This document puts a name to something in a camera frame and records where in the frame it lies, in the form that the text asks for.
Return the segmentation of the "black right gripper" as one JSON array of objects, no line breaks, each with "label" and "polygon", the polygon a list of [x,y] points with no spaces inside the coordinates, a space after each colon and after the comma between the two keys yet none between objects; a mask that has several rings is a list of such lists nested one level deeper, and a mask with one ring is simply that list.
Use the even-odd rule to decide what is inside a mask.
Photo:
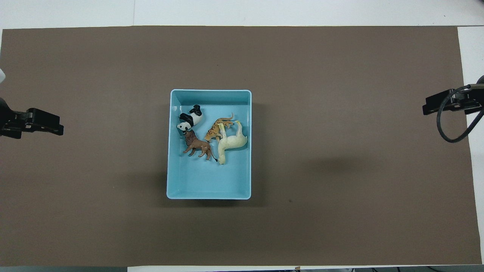
[{"label": "black right gripper", "polygon": [[[441,103],[447,95],[455,91],[448,89],[425,98],[425,104],[422,106],[422,113],[430,115],[438,113]],[[484,88],[458,88],[458,92],[446,100],[441,111],[464,111],[465,114],[483,112],[484,106]]]}]

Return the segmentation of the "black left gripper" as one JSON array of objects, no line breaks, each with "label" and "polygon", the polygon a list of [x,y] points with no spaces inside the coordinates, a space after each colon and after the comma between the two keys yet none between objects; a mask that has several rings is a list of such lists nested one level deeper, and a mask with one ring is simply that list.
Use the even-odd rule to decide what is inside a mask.
[{"label": "black left gripper", "polygon": [[14,111],[3,98],[0,98],[0,136],[21,139],[26,128],[26,119],[31,124],[27,128],[30,133],[43,131],[58,136],[64,134],[64,126],[60,125],[59,116],[37,108],[29,108],[27,112]]}]

